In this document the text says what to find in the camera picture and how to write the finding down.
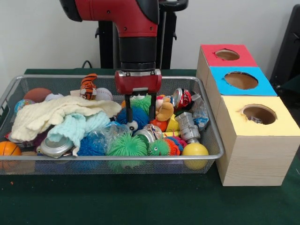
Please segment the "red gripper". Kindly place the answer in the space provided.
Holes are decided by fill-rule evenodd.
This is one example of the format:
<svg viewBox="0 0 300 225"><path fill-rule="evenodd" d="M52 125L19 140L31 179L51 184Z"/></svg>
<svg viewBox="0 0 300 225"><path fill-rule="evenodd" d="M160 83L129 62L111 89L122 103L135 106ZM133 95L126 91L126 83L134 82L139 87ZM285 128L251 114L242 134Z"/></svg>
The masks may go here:
<svg viewBox="0 0 300 225"><path fill-rule="evenodd" d="M117 70L114 74L116 89L119 94L125 95L127 123L133 121L133 113L130 104L130 95L135 92L147 92L151 96L149 107L149 120L156 116L157 92L161 87L161 70L155 69L147 72L125 72Z"/></svg>

